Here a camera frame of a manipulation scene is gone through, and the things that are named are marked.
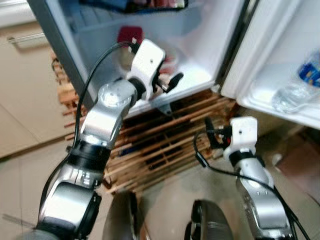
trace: bottle label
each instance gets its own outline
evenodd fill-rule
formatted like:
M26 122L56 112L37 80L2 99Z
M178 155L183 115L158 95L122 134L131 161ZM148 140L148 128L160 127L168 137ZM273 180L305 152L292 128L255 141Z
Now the bottle label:
M320 71L310 62L303 64L300 67L298 75L307 84L320 87Z

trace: red object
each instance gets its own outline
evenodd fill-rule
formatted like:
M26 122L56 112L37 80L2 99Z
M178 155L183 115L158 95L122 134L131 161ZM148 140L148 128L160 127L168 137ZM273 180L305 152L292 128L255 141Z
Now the red object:
M154 3L153 3L156 7L167 7L168 5L168 0L154 0Z
M132 42L132 38L136 39L138 44L141 44L144 39L144 31L139 26L123 26L121 27L117 42L129 41Z

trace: cabinet door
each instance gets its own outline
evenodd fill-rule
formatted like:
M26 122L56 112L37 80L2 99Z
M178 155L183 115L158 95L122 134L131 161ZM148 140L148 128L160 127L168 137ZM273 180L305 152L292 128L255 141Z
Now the cabinet door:
M0 104L42 143L70 130L64 129L48 42L30 37L10 43L38 33L36 22L0 29Z
M0 158L36 144L33 134L0 105Z

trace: black cable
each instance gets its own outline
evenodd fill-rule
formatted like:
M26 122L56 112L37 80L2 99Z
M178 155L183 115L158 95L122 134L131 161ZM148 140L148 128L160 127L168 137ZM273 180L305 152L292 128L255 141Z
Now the black cable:
M214 172L217 172L217 173L220 173L220 174L225 174L225 175L234 176L234 177L238 177L238 178L242 178L242 179L246 179L246 180L249 180L249 181L256 182L256 183L260 184L261 186L263 186L264 188L266 188L267 190L271 191L280 200L280 202L282 203L282 205L284 207L284 210L285 210L289 220L291 222L295 222L297 224L297 226L301 230L301 232L302 232L302 234L303 234L303 236L305 237L306 240L311 240L309 238L308 234L306 233L305 229L302 227L301 223L299 222L298 217L295 215L295 213L292 211L292 209L288 206L288 204L283 199L283 197L280 195L280 193L278 192L276 187L272 188L269 185L265 184L264 182L261 182L258 179L255 179L255 178L252 178L252 177L249 177L249 176L245 176L245 175L239 174L237 172L226 171L226 170L222 170L222 169L219 169L219 168L215 168L215 167L211 166L208 163L206 158L199 152L198 147L197 147L198 136L200 134L205 134L205 133L206 133L205 131L199 131L194 135L194 138L193 138L193 148L194 148L194 151L195 151L195 157L202 164L202 166L203 167L207 167L210 170L212 170ZM294 233L292 233L292 234L294 234L295 237L297 237L297 234L295 234L296 233L295 227L294 226L293 227L290 226L290 227L291 227L291 229L294 230Z
M298 240L295 221L293 220L292 216L289 216L289 224L290 224L293 239Z
M73 144L72 144L72 148L75 148L78 142L78 138L79 138L79 128L80 128L80 115L81 115L81 105L84 101L86 92L88 90L89 84L91 82L91 80L93 79L93 75L95 74L96 70L98 69L99 65L102 63L102 61L109 56L109 54L111 54L114 50L122 48L124 46L130 46L130 47L136 47L135 43L132 43L130 41L122 41L122 42L118 42L114 45L112 45L109 49L107 49L104 53L101 54L101 56L98 58L98 60L94 63L94 65L91 68L91 71L88 75L88 78L86 80L85 86L81 92L81 95L79 97L79 101L76 107L76 115L75 115L75 130L74 130L74 139L73 139ZM43 187L42 190L42 194L41 194L41 199L40 199L40 204L39 204L39 214L40 214L40 210L42 205L44 204L47 194L48 194L48 189L50 186L50 183L52 181L52 179L54 178L54 176L57 174L58 170L63 166L63 164L66 162L67 158L69 155L67 155L59 164L58 166L55 167L55 169L53 170L53 172L50 174L50 176L48 177L48 179L45 182L45 185Z

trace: refrigerator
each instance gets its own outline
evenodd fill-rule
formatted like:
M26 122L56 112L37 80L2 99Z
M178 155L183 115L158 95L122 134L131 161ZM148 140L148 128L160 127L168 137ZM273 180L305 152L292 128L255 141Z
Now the refrigerator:
M168 94L139 100L129 116L211 88L245 108L320 129L320 98L291 114L271 105L320 47L318 0L189 0L185 9L149 14L122 14L79 0L28 3L78 93L122 27L140 27L145 38L174 51L183 79ZM104 61L85 105L92 106L103 84L124 74L115 55Z

